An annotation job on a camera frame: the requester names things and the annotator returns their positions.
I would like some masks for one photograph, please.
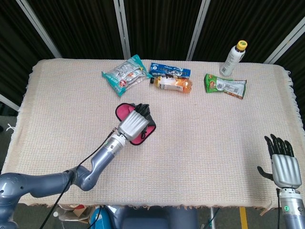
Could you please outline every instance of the white bottle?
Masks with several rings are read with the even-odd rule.
[[[224,64],[220,67],[219,73],[225,77],[231,75],[234,67],[241,61],[244,57],[245,49],[247,47],[246,41],[239,41],[236,46],[232,47],[229,52],[229,55],[224,62]]]

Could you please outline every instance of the pink pouch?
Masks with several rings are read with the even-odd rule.
[[[120,121],[122,121],[129,115],[131,111],[135,109],[135,107],[136,107],[135,104],[122,103],[115,109],[115,115],[118,117]],[[146,119],[149,121],[149,124],[142,131],[142,133],[139,134],[139,136],[137,136],[134,140],[130,142],[131,144],[135,146],[142,144],[145,141],[145,139],[148,138],[149,135],[151,135],[152,132],[156,129],[156,123],[153,121],[151,115],[147,116]]]

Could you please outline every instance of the robotic hand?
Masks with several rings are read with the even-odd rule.
[[[77,185],[83,191],[91,190],[96,185],[101,172],[126,145],[126,141],[134,140],[147,127],[149,124],[148,119],[151,119],[148,106],[148,104],[139,104],[136,106],[119,124],[118,128],[115,128],[116,131],[111,132],[112,135],[110,134],[107,137],[107,141],[105,140],[94,152],[95,155],[91,159],[91,171],[81,165],[90,155],[77,167],[62,173],[43,176],[30,176],[20,173],[1,174],[0,229],[18,228],[17,223],[12,219],[13,213],[20,198],[27,193],[30,193],[35,198],[59,193],[62,195],[73,184]]]
[[[272,173],[268,174],[258,166],[258,172],[265,178],[274,181],[280,188],[278,195],[281,201],[287,229],[305,229],[305,208],[300,192],[301,186],[299,163],[294,156],[291,144],[271,135],[265,136],[270,154]]]

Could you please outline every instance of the yellow bottle cap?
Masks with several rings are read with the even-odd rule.
[[[239,41],[236,47],[238,50],[243,51],[246,49],[247,45],[248,43],[246,41]]]

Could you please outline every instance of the plastic bottle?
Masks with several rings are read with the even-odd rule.
[[[166,76],[159,76],[155,79],[151,78],[151,83],[160,89],[176,90],[183,93],[191,92],[193,84],[189,79],[176,79]]]
[[[220,67],[219,73],[225,77],[231,75],[234,67],[244,57],[245,49],[247,47],[246,41],[239,41],[236,46],[232,47],[225,63]]]

